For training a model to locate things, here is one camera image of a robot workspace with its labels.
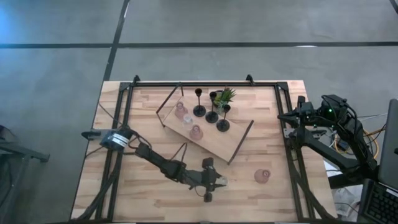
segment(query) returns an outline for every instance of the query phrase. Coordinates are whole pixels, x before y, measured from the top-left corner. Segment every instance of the keyboard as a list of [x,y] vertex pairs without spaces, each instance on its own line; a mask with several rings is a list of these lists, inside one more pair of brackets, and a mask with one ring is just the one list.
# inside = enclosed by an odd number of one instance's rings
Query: keyboard
[[398,224],[398,192],[367,179],[359,215],[374,223]]

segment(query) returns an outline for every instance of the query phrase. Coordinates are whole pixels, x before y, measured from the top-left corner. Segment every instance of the concrete floor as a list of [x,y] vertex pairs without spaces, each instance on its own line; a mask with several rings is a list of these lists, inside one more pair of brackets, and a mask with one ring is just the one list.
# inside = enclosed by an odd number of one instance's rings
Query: concrete floor
[[[0,0],[0,44],[111,43],[122,4]],[[386,0],[132,0],[120,42],[397,41],[397,21]],[[0,49],[0,124],[51,154],[31,162],[15,223],[68,220],[109,52]],[[361,116],[398,97],[396,58],[398,47],[119,49],[111,80],[302,79],[315,106],[335,93]]]

